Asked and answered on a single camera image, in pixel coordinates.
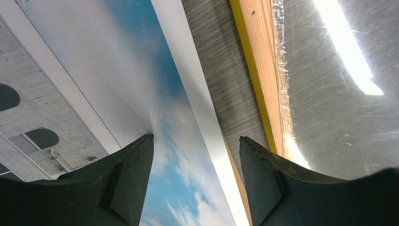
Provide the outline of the building and sky photo print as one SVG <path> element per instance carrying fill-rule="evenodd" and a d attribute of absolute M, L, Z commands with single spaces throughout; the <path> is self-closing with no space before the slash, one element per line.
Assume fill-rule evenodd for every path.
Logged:
<path fill-rule="evenodd" d="M 247 226 L 199 63 L 173 57 L 154 0 L 0 3 L 0 179 L 55 180 L 145 134 L 138 226 Z"/>

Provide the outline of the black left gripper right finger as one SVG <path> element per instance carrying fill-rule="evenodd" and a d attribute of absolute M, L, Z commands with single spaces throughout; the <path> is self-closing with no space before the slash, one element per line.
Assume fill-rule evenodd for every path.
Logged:
<path fill-rule="evenodd" d="M 239 139 L 240 161 L 255 226 L 396 226 L 399 170 L 387 168 L 354 180 L 304 168 Z"/>

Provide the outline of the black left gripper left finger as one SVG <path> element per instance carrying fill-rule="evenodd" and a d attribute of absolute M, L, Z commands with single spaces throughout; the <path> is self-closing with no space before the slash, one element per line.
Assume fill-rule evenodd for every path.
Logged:
<path fill-rule="evenodd" d="M 137 226 L 154 156 L 145 134 L 55 180 L 0 180 L 3 226 Z"/>

